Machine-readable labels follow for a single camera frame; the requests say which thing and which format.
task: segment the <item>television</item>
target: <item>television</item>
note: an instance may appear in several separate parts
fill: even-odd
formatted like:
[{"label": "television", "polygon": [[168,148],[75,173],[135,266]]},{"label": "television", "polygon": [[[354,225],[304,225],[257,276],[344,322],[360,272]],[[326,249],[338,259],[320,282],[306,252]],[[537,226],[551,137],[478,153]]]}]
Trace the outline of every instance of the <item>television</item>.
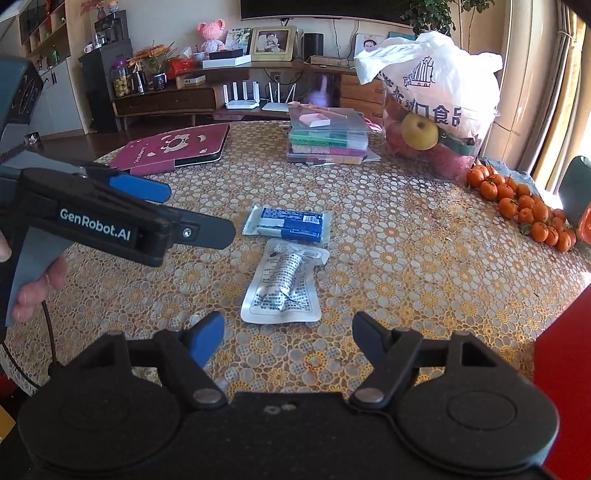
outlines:
[{"label": "television", "polygon": [[285,3],[241,0],[240,7],[243,20],[318,17],[408,25],[401,17],[410,9],[410,0],[295,0]]}]

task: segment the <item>table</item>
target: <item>table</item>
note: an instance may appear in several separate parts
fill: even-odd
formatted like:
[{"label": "table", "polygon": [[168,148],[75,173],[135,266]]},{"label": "table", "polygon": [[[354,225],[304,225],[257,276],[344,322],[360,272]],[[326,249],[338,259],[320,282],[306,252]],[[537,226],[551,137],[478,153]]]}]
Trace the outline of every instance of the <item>table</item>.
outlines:
[{"label": "table", "polygon": [[[220,310],[225,341],[207,372],[229,395],[350,393],[371,372],[351,337],[352,315],[364,310],[390,328],[413,327],[427,338],[467,329],[531,377],[536,337],[590,281],[584,249],[561,254],[538,245],[493,203],[386,153],[362,166],[287,163],[280,125],[285,122],[234,123],[220,162],[154,178],[170,184],[169,205],[229,218],[237,231],[252,205],[332,211],[330,259],[316,274],[321,321],[241,321],[242,296],[266,238],[237,234],[222,251],[175,246],[160,268],[75,245],[67,253],[67,287],[48,299],[59,360],[68,362],[109,330],[149,338]],[[380,149],[378,134],[371,145]],[[41,309],[29,324],[10,329],[7,345],[34,381],[47,381]],[[0,361],[33,391],[1,350]],[[156,380],[155,371],[140,373]],[[424,369],[420,380],[440,373]]]}]

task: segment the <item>pear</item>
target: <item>pear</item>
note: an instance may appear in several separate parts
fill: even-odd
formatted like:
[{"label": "pear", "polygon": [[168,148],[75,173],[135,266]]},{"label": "pear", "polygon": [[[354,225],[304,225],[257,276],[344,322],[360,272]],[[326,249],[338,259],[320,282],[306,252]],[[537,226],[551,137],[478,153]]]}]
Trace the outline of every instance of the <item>pear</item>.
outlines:
[{"label": "pear", "polygon": [[429,150],[439,142],[439,129],[428,118],[409,113],[401,124],[402,138],[415,150]]}]

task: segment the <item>finger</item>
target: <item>finger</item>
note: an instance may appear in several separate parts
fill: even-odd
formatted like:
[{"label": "finger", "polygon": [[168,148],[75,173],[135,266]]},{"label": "finger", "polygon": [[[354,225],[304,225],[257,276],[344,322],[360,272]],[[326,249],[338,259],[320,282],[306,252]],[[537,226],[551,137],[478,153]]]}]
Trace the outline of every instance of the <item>finger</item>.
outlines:
[{"label": "finger", "polygon": [[19,323],[25,323],[31,319],[35,307],[23,307],[22,305],[15,305],[12,309],[12,318]]},{"label": "finger", "polygon": [[10,247],[8,246],[8,243],[6,242],[4,235],[2,234],[2,232],[0,232],[0,263],[8,260],[11,255],[12,255],[12,250],[10,250]]},{"label": "finger", "polygon": [[68,263],[63,255],[51,264],[47,269],[49,283],[56,290],[61,290],[66,286],[66,275],[68,274]]},{"label": "finger", "polygon": [[17,299],[22,307],[35,307],[45,300],[48,291],[49,283],[43,275],[39,280],[23,285]]}]

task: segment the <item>white cabinet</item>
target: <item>white cabinet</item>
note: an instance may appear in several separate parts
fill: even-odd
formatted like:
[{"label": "white cabinet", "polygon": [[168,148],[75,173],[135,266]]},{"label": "white cabinet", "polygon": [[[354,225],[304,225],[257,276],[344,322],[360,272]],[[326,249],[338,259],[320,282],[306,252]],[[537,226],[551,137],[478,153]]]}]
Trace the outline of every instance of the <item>white cabinet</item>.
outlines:
[{"label": "white cabinet", "polygon": [[29,126],[30,132],[46,135],[67,135],[83,132],[82,121],[72,89],[67,59],[41,76],[43,91]]}]

